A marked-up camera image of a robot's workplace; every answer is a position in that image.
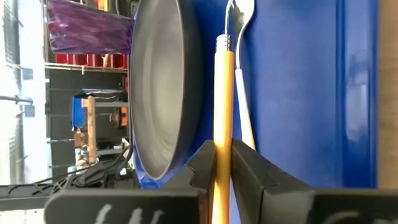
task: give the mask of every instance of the spoon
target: spoon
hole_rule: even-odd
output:
[[[236,88],[238,91],[242,141],[252,149],[256,150],[256,145],[254,143],[253,131],[250,121],[248,101],[246,99],[246,91],[244,89],[243,71],[241,68],[241,61],[240,61],[243,34],[254,14],[254,0],[234,0],[231,14],[232,14],[233,32],[236,39],[235,79],[236,79]]]

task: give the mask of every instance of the black frying pan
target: black frying pan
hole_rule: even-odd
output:
[[[138,155],[159,179],[187,156],[200,117],[201,42],[189,0],[140,1],[129,88]]]

